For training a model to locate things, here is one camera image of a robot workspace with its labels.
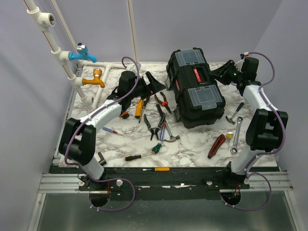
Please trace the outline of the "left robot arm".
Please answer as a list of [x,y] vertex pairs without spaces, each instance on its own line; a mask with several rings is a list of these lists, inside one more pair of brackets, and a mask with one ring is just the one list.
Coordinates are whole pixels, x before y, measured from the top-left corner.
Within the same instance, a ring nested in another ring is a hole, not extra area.
[[118,86],[102,106],[81,119],[70,118],[65,123],[58,151],[67,165],[77,165],[91,177],[90,184],[96,190],[102,190],[107,183],[104,167],[94,157],[97,132],[123,114],[134,98],[145,99],[166,88],[150,72],[145,74],[148,84],[132,71],[122,72]]

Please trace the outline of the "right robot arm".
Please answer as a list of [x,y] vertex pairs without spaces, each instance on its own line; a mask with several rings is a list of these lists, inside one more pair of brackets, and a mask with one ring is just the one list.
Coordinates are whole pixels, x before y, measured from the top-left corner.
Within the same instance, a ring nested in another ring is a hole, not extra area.
[[276,154],[284,145],[288,114],[278,110],[265,95],[263,84],[256,80],[259,60],[246,56],[238,62],[229,60],[210,75],[223,85],[234,83],[254,112],[245,135],[246,147],[230,163],[231,172],[223,174],[222,185],[228,189],[239,183],[257,160]]

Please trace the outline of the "black plastic toolbox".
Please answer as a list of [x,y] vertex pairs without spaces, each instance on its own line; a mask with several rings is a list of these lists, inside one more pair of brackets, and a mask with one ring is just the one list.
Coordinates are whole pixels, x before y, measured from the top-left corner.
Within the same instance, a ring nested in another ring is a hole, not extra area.
[[224,115],[226,101],[200,48],[174,51],[166,66],[168,90],[174,91],[177,121],[187,129],[212,125]]

